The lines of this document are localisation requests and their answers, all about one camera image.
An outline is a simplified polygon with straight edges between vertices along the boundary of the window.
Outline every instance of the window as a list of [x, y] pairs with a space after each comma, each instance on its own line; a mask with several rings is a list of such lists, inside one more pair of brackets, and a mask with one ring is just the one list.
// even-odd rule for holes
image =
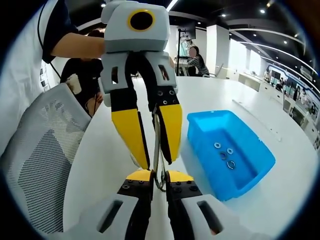
[[237, 41], [230, 40], [229, 68], [243, 72], [246, 69], [246, 47]]
[[261, 57], [258, 53], [251, 50], [249, 70], [250, 72], [255, 72], [256, 75], [259, 75], [260, 69], [261, 69]]

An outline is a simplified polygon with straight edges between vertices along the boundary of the blue plastic tray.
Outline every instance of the blue plastic tray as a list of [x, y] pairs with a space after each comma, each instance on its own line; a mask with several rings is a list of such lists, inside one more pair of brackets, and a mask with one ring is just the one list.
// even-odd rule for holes
[[[190, 113], [187, 119], [188, 140], [220, 201], [245, 194], [276, 163], [266, 145], [231, 111]], [[228, 167], [228, 161], [235, 163], [234, 169]]]

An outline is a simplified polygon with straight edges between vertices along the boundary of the person's arm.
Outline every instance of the person's arm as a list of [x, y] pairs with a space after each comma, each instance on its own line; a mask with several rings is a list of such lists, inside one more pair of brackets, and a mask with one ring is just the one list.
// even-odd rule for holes
[[55, 57], [100, 58], [103, 53], [104, 39], [78, 34], [65, 1], [58, 0], [45, 30], [42, 59], [48, 64]]
[[199, 61], [199, 60], [195, 57], [195, 58], [193, 58], [192, 60], [190, 60], [190, 61], [188, 62], [188, 64], [195, 66], [195, 65], [198, 63], [198, 61]]
[[98, 59], [104, 54], [105, 40], [102, 37], [68, 33], [55, 45], [51, 55], [62, 58]]

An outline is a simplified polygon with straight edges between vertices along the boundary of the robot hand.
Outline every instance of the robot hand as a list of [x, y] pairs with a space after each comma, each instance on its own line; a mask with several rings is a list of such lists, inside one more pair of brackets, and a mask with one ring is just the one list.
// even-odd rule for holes
[[106, 4], [101, 20], [107, 28], [99, 84], [105, 105], [111, 107], [115, 128], [138, 164], [149, 169], [147, 142], [132, 82], [132, 74], [139, 72], [153, 124], [155, 116], [159, 118], [161, 150], [171, 164], [179, 155], [182, 108], [176, 95], [175, 71], [169, 55], [163, 52], [170, 34], [168, 12], [163, 6], [117, 0]]

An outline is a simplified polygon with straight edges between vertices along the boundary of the chair backrest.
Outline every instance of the chair backrest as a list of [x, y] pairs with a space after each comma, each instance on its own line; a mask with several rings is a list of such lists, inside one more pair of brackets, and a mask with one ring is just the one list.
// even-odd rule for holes
[[67, 85], [59, 84], [25, 111], [0, 158], [15, 201], [40, 233], [63, 231], [68, 176], [90, 120]]

